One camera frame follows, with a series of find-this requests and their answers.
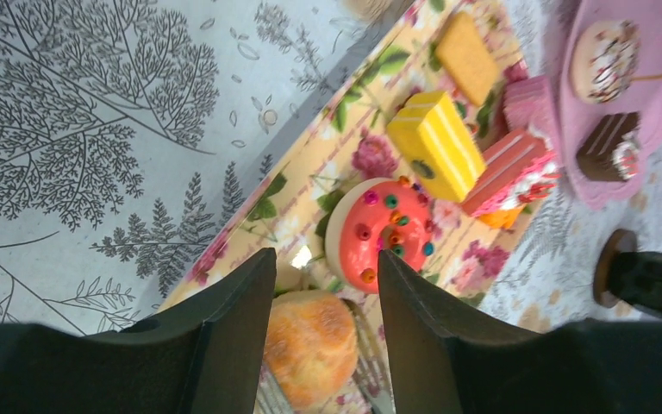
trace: metal utensil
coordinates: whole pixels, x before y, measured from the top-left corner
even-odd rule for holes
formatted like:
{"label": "metal utensil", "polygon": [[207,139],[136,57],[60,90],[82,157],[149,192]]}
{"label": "metal utensil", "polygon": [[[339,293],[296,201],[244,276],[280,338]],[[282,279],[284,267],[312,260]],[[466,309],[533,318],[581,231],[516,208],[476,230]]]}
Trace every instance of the metal utensil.
{"label": "metal utensil", "polygon": [[356,322],[359,344],[359,362],[353,373],[353,380],[374,414],[394,414],[394,403],[387,367],[382,360],[382,350],[374,338],[374,331],[366,320],[364,312],[354,302],[344,299]]}
{"label": "metal utensil", "polygon": [[270,368],[263,362],[260,368],[258,394],[254,412],[260,414],[291,414],[293,408],[280,388],[278,380]]}

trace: chocolate cake slice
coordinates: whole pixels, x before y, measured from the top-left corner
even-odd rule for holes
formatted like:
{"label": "chocolate cake slice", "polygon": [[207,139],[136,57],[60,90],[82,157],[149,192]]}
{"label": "chocolate cake slice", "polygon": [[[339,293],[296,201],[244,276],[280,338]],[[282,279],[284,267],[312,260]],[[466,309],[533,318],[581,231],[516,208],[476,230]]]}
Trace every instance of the chocolate cake slice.
{"label": "chocolate cake slice", "polygon": [[578,165],[592,181],[628,181],[638,173],[637,112],[603,116],[578,150]]}

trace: brown bun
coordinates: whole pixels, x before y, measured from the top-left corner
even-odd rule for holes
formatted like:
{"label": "brown bun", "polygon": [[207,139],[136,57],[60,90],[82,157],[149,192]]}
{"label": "brown bun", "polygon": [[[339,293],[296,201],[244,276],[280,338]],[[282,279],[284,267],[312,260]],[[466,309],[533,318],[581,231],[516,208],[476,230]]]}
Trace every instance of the brown bun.
{"label": "brown bun", "polygon": [[272,301],[265,362],[296,410],[333,397],[357,362],[356,325],[326,291],[290,292]]}

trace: floral tray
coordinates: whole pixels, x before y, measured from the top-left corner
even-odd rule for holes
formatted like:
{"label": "floral tray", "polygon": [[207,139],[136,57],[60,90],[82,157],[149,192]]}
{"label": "floral tray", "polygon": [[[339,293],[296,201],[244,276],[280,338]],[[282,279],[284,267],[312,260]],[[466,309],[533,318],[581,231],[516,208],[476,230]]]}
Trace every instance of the floral tray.
{"label": "floral tray", "polygon": [[[481,108],[465,100],[433,54],[440,27],[461,9],[475,17],[503,70],[501,82]],[[518,40],[497,0],[416,1],[217,236],[162,309],[215,283],[259,248],[275,247],[279,290],[315,285],[354,300],[378,331],[386,353],[378,296],[353,289],[328,270],[323,236],[332,209],[346,191],[365,179],[413,177],[384,134],[385,124],[411,94],[449,91],[479,146],[487,147],[505,129],[498,105],[504,83],[526,76]],[[435,200],[436,252],[428,258],[422,276],[478,305],[541,202],[527,206],[512,229],[501,231],[461,214],[457,204]],[[319,412],[364,410],[368,407],[350,382]]]}

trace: pink donut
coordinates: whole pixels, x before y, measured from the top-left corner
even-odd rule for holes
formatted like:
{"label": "pink donut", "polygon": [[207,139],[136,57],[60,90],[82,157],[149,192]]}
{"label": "pink donut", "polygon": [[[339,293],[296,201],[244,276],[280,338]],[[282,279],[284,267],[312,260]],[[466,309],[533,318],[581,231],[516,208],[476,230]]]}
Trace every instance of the pink donut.
{"label": "pink donut", "polygon": [[378,253],[391,249],[420,269],[434,251],[429,200],[407,177],[369,179],[334,208],[326,230],[326,261],[331,271],[366,293],[379,293]]}

